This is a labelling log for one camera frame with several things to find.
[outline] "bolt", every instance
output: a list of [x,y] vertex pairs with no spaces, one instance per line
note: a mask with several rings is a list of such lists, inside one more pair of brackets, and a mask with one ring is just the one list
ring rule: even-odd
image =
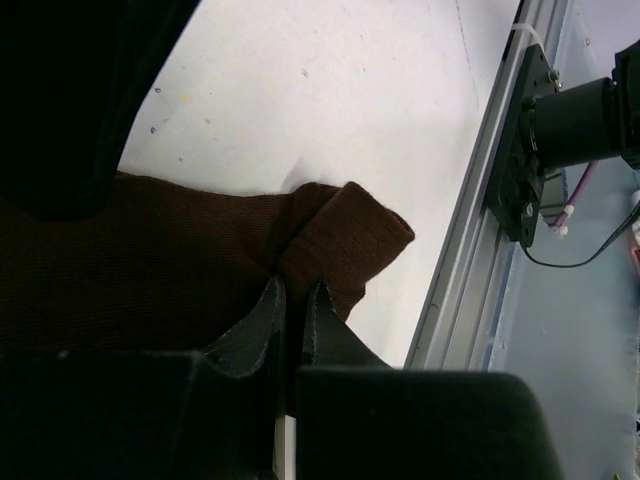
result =
[[556,87],[558,87],[558,90],[560,90],[562,88],[562,79],[560,78],[560,71],[559,70],[551,70],[547,74],[547,78],[549,79],[550,82],[556,84]]

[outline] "black mounting plate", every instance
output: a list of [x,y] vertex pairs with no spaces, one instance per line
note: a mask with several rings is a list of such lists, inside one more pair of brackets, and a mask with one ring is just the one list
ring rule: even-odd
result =
[[525,50],[487,186],[487,206],[509,239],[525,247],[533,243],[548,173],[540,169],[530,146],[523,144],[528,136],[526,111],[536,98],[558,93],[550,72],[539,45]]

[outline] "dark object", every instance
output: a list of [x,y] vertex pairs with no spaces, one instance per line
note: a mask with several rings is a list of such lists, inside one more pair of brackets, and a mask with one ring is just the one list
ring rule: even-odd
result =
[[550,172],[545,175],[544,190],[540,199],[538,213],[549,226],[553,225],[558,216],[564,212],[564,206],[569,200],[566,185],[566,172],[564,170]]
[[309,295],[302,365],[387,367],[336,314],[329,289],[318,285]]
[[[489,208],[523,248],[533,243],[550,172],[618,155],[640,168],[640,41],[616,54],[612,77],[557,93],[540,47],[525,51],[487,190]],[[523,215],[528,204],[533,216]]]
[[535,100],[527,110],[530,143],[541,167],[555,170],[610,158],[616,154],[614,87],[602,78],[557,95]]
[[562,478],[515,377],[307,367],[297,402],[299,480]]
[[4,355],[0,477],[283,479],[284,314],[273,279],[207,355]]
[[[548,78],[549,71],[540,47],[529,47],[516,79],[487,186],[489,208],[509,238],[523,245],[533,243],[545,172],[537,158],[525,150],[520,122],[526,120],[522,118],[526,102],[556,92],[555,82]],[[533,215],[528,215],[529,204]]]
[[7,5],[0,193],[46,219],[99,211],[138,109],[198,1]]

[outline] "metal frame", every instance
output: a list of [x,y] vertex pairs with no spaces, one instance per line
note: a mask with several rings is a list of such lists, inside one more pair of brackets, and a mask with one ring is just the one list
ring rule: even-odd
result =
[[[527,23],[555,60],[569,0],[522,0],[515,23]],[[488,366],[513,246],[484,197],[507,106],[529,32],[513,31],[471,157],[405,363],[409,368],[482,370]]]

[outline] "black cable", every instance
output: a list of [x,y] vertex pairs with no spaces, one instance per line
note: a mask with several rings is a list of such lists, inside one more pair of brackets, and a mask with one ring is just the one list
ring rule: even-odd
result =
[[640,203],[638,203],[635,207],[633,207],[633,210],[631,210],[631,213],[627,216],[627,218],[625,218],[624,221],[620,224],[620,226],[615,229],[615,231],[609,236],[609,238],[607,238],[607,240],[596,251],[596,253],[594,253],[593,255],[591,255],[591,257],[589,257],[588,259],[580,263],[573,263],[569,265],[556,265],[553,263],[541,262],[531,256],[527,247],[524,247],[522,245],[520,246],[522,247],[522,250],[524,251],[524,254],[526,255],[526,257],[536,265],[540,265],[542,267],[550,267],[550,268],[578,268],[588,263],[591,263],[593,260],[595,260],[602,252],[604,252],[607,248],[609,248],[609,245],[615,242],[618,239],[618,237],[620,237],[620,235],[622,235],[631,225],[633,225],[633,223],[635,223],[635,221],[638,220],[638,218],[640,218]]

